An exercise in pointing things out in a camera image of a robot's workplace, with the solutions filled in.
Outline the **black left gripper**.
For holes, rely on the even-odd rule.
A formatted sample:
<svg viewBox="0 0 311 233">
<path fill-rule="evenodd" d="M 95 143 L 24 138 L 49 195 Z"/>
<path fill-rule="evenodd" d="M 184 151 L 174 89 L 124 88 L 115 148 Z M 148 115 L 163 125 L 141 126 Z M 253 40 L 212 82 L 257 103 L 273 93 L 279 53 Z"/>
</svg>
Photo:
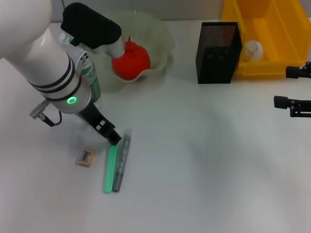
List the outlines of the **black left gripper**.
<svg viewBox="0 0 311 233">
<path fill-rule="evenodd" d="M 115 146 L 121 140 L 121 136 L 116 132 L 115 126 L 103 117 L 93 103 L 89 103 L 86 108 L 77 113 L 77 116 L 83 119 L 91 127 L 95 128 L 96 131 L 106 138 L 111 145 Z"/>
</svg>

